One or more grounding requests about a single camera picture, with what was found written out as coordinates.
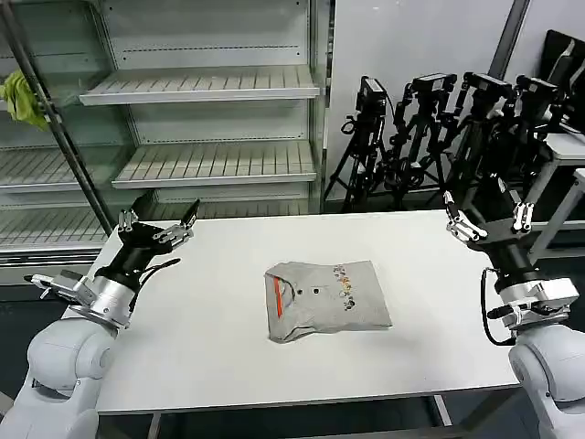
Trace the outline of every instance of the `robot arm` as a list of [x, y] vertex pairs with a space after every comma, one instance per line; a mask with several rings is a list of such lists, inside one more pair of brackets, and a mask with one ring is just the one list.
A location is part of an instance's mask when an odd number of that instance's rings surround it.
[[[495, 290], [503, 306], [485, 314], [484, 328], [498, 346], [513, 345], [512, 369], [528, 394], [540, 421], [542, 439], [577, 439], [585, 430], [585, 334], [560, 324], [579, 297], [567, 278], [546, 279], [520, 245], [530, 231], [525, 210], [515, 217], [474, 226], [444, 194], [447, 230], [471, 250], [485, 252], [497, 273]], [[501, 319], [512, 332], [506, 342], [495, 342], [487, 320]]]
[[101, 379], [112, 364], [114, 341], [130, 325], [136, 297], [148, 278], [179, 262], [148, 268], [156, 255], [172, 252], [193, 236], [198, 204], [166, 230], [138, 222], [135, 209], [123, 211], [118, 231], [122, 248], [93, 280], [68, 271], [53, 278], [27, 277], [45, 290], [42, 297], [53, 294], [66, 301], [77, 316], [58, 320], [33, 338], [27, 377], [0, 423], [0, 439], [95, 438], [95, 406]]

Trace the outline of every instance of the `white wall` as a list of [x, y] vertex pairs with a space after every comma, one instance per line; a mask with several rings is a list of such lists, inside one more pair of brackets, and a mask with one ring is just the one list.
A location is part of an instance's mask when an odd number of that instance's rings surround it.
[[[362, 75], [377, 78], [396, 103], [406, 83], [418, 76], [444, 72], [457, 73], [461, 78], [468, 70], [487, 72], [512, 3], [337, 0], [327, 177], [349, 141], [339, 128], [346, 115], [355, 111]], [[389, 123], [384, 136], [387, 144], [394, 132]], [[342, 188], [336, 185], [335, 189], [330, 199], [343, 196]]]
[[550, 29], [585, 40], [585, 1], [532, 0], [505, 79], [516, 81], [518, 75], [535, 75], [545, 37]]

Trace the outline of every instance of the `metal shelf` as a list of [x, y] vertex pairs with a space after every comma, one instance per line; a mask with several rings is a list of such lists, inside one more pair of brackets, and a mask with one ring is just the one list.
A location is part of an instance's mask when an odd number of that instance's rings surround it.
[[107, 239], [89, 207], [0, 212], [0, 252], [88, 250]]
[[[158, 204], [150, 220], [180, 220], [189, 208], [188, 203]], [[283, 217], [308, 215], [306, 199], [285, 199], [271, 201], [236, 201], [201, 203], [197, 217], [201, 220], [246, 217]]]
[[117, 70], [80, 96], [84, 105], [312, 99], [308, 66]]
[[[93, 146], [81, 150], [93, 182], [109, 184], [122, 167], [118, 146]], [[80, 190], [69, 164], [58, 148], [0, 150], [0, 193]]]
[[308, 141], [140, 146], [118, 189], [196, 187], [316, 179]]
[[[46, 78], [48, 92], [53, 103], [59, 107], [67, 107], [78, 103], [80, 94], [85, 92], [93, 80], [92, 72], [49, 74]], [[0, 112], [7, 112], [8, 104], [0, 99]]]

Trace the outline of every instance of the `camera tripod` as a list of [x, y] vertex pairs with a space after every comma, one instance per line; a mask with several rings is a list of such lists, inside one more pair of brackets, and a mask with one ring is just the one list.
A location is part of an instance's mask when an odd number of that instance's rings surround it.
[[[516, 104], [522, 102], [522, 110], [516, 115]], [[544, 123], [543, 116], [550, 106], [553, 118]], [[558, 105], [558, 87], [539, 79], [519, 76], [516, 86], [505, 102], [502, 115], [495, 117], [486, 125], [488, 134], [478, 167], [472, 176], [476, 178], [475, 187], [470, 187], [463, 200], [465, 209], [472, 209], [472, 202], [477, 199], [482, 211], [494, 210], [495, 195], [501, 192], [501, 179], [508, 186], [520, 184], [526, 194], [534, 177], [542, 167], [543, 144], [551, 126], [557, 125], [562, 117]], [[512, 210], [516, 203], [507, 203]]]
[[[378, 164], [375, 176], [375, 186], [384, 181], [384, 187], [393, 195], [396, 209], [402, 209], [405, 195], [409, 190], [420, 188], [425, 176], [437, 183], [441, 190], [445, 189], [441, 154], [448, 145], [440, 140], [440, 135], [443, 127], [448, 130], [456, 127], [456, 116], [463, 109], [453, 113], [445, 111], [456, 82], [457, 75], [436, 73], [416, 78], [404, 89], [393, 121], [397, 133], [390, 137], [392, 148], [386, 159]], [[417, 99], [419, 110], [406, 124], [404, 113], [413, 98]], [[431, 134], [427, 146], [429, 154], [419, 161], [420, 146], [428, 133]], [[409, 154], [401, 157], [402, 148], [410, 139], [412, 145]], [[436, 177], [429, 172], [433, 163], [436, 166]]]
[[[363, 208], [367, 196], [374, 190], [374, 170], [378, 160], [378, 150], [382, 157], [386, 155], [382, 135], [386, 124], [387, 94], [377, 80], [362, 77], [357, 94], [357, 117], [347, 116], [347, 122], [341, 128], [342, 133], [351, 134], [352, 138], [335, 172], [329, 178], [329, 185], [324, 193], [327, 199], [335, 183], [346, 190], [342, 213]], [[348, 182], [340, 175], [347, 159], [352, 157], [354, 164]]]
[[463, 76], [463, 84], [457, 98], [456, 106], [462, 108], [470, 88], [475, 88], [471, 112], [456, 129], [447, 133], [445, 143], [452, 142], [466, 131], [462, 144], [452, 163], [451, 172], [446, 181], [446, 187], [453, 193], [455, 202], [463, 209], [469, 209], [476, 186], [473, 185], [477, 177], [479, 165], [484, 156], [489, 135], [493, 131], [498, 118], [488, 116], [500, 99], [505, 98], [505, 117], [509, 117], [515, 107], [516, 96], [512, 85], [487, 75], [467, 72]]

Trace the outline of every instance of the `black tripod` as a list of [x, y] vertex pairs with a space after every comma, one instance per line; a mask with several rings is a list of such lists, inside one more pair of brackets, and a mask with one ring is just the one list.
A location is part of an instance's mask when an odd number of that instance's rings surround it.
[[[425, 176], [444, 189], [441, 153], [445, 150], [445, 144], [440, 141], [440, 135], [443, 126], [452, 126], [456, 115], [445, 111], [456, 82], [457, 75], [436, 73], [414, 79], [404, 90], [394, 115], [393, 123], [397, 133], [390, 137], [392, 149], [380, 162], [376, 173], [376, 183], [384, 180], [385, 188], [393, 194], [396, 209], [402, 208], [402, 200], [409, 190], [422, 186]], [[416, 98], [419, 110], [406, 124], [404, 113], [413, 98]], [[418, 161], [422, 140], [428, 133], [431, 133], [427, 146], [429, 154]], [[412, 145], [409, 154], [401, 157], [402, 148], [410, 139]], [[433, 163], [437, 170], [436, 177], [429, 172]]]
[[[508, 155], [503, 178], [507, 180], [511, 172], [517, 173], [522, 178], [523, 188], [527, 193], [543, 166], [541, 152], [548, 151], [548, 148], [543, 147], [548, 133], [559, 126], [563, 110], [561, 93], [556, 85], [521, 75], [516, 79], [516, 89], [522, 102], [522, 111], [517, 118], [514, 147]], [[548, 107], [552, 112], [552, 119], [543, 123]]]
[[[356, 100], [356, 110], [359, 113], [356, 118], [347, 116], [348, 122], [341, 128], [344, 134], [351, 134], [352, 138], [337, 169], [329, 178], [329, 185], [324, 193], [324, 199], [327, 199], [335, 183], [346, 189], [342, 213], [362, 209], [367, 196], [374, 189], [378, 150], [382, 157], [386, 155], [382, 140], [386, 123], [386, 103], [387, 94], [379, 82], [367, 76], [362, 77]], [[354, 164], [349, 181], [345, 183], [339, 176], [349, 157], [354, 159]]]
[[475, 88], [475, 92], [470, 114], [445, 136], [445, 143], [451, 145], [464, 130], [467, 130], [446, 182], [447, 188], [453, 193], [455, 202], [462, 205], [463, 209], [467, 209], [473, 199], [475, 193], [473, 182], [485, 153], [489, 135], [498, 121], [497, 118], [489, 119], [488, 116], [501, 98], [506, 98], [506, 116], [510, 111], [510, 106], [513, 110], [516, 102], [511, 84], [487, 75], [467, 72], [463, 76], [457, 107], [463, 107], [467, 93], [472, 87]]

